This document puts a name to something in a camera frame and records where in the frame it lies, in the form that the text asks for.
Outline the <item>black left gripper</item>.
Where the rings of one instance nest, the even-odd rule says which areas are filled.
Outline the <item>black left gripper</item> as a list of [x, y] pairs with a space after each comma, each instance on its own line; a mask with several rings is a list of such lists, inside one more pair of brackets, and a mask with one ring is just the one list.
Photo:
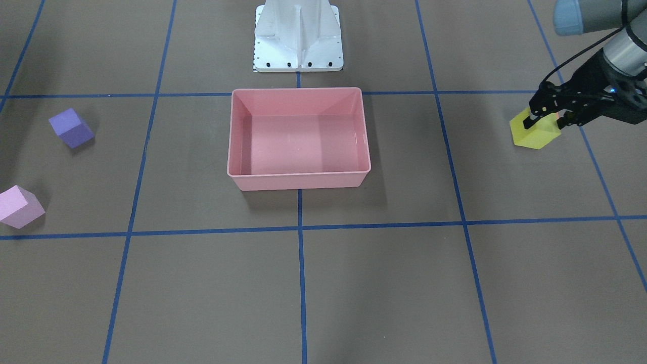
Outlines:
[[536, 110], [524, 111], [526, 130], [550, 113], [560, 114], [558, 128], [584, 126], [598, 117], [639, 124], [646, 119], [645, 67], [629, 74], [613, 65], [603, 50], [597, 51], [566, 83], [543, 81], [536, 92]]

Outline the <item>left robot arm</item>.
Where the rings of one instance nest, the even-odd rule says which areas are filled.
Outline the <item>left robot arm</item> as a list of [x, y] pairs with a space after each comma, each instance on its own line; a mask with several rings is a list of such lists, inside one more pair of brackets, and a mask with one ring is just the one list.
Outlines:
[[556, 85], [545, 77], [522, 121], [530, 129], [541, 118], [563, 111], [559, 129], [583, 126], [598, 117], [636, 125], [645, 121], [645, 1], [557, 1], [553, 25], [558, 35], [612, 30], [597, 41], [596, 53]]

